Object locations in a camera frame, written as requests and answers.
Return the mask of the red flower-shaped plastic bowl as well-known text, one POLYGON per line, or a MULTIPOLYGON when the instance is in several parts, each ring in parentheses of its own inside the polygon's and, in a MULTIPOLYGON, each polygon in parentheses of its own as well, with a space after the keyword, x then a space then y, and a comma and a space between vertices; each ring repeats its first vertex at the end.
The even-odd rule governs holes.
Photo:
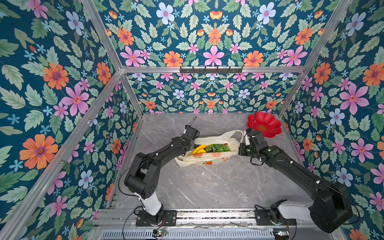
POLYGON ((274 138, 282 133, 281 122, 269 113, 256 112, 248 116, 247 126, 261 132, 265 138, 274 138))

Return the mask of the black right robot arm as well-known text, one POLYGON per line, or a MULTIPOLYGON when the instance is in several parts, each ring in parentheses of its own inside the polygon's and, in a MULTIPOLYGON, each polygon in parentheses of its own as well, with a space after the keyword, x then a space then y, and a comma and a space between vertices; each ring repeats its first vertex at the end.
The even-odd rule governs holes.
POLYGON ((353 217, 352 202, 346 186, 324 180, 295 162, 277 146, 268 146, 263 134, 247 129, 239 147, 239 155, 255 159, 256 166, 274 168, 301 187, 310 201, 286 199, 270 206, 269 218, 274 225, 289 219, 315 224, 325 233, 332 233, 353 217))

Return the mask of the cream plastic fruit-print bag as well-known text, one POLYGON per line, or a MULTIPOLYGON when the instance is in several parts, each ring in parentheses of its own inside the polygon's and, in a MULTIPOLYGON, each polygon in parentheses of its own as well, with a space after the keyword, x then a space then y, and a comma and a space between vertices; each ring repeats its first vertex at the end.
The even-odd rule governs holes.
POLYGON ((234 130, 220 136, 195 139, 195 146, 183 156, 175 157, 180 167, 220 164, 239 154, 244 132, 234 130))

